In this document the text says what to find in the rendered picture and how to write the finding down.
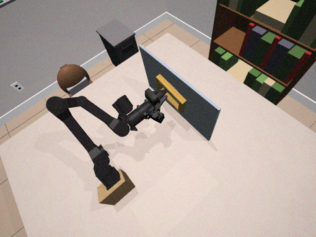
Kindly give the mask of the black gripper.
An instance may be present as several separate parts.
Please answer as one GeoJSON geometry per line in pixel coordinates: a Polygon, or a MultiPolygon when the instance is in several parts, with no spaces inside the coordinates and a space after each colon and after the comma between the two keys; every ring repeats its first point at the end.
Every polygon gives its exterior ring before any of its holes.
{"type": "Polygon", "coordinates": [[[143,119],[147,119],[147,113],[151,108],[160,112],[161,105],[168,97],[167,95],[165,95],[167,92],[167,89],[151,91],[151,89],[148,88],[147,90],[145,90],[145,102],[142,103],[140,106],[137,105],[136,108],[143,119]]]}

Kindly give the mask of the brown picture frame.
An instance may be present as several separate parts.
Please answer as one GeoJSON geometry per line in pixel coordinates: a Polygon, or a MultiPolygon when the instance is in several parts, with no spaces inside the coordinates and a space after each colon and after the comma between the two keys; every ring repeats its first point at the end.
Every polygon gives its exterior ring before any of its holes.
{"type": "Polygon", "coordinates": [[[157,90],[167,89],[167,101],[181,114],[186,106],[186,99],[161,75],[156,76],[157,90]]]}

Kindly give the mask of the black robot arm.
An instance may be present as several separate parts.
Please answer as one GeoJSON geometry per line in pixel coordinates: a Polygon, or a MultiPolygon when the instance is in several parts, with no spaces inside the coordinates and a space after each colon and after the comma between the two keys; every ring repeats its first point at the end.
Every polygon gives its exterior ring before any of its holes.
{"type": "MultiPolygon", "coordinates": [[[[71,133],[86,149],[94,163],[93,169],[96,177],[106,186],[107,190],[112,188],[120,180],[120,174],[114,167],[109,165],[110,160],[108,158],[109,154],[107,151],[104,150],[102,145],[98,147],[90,139],[90,137],[71,115],[69,108],[84,108],[99,120],[104,122],[115,134],[120,137],[127,136],[130,130],[137,131],[135,126],[143,121],[143,117],[136,109],[133,110],[133,105],[127,96],[123,95],[122,97],[118,98],[112,104],[112,106],[119,113],[117,119],[110,116],[98,106],[93,104],[85,96],[63,99],[58,96],[52,96],[46,102],[46,108],[67,126],[71,133]]],[[[149,109],[147,116],[147,119],[151,118],[158,123],[162,123],[163,119],[165,118],[163,113],[153,110],[152,108],[149,109]]]]}

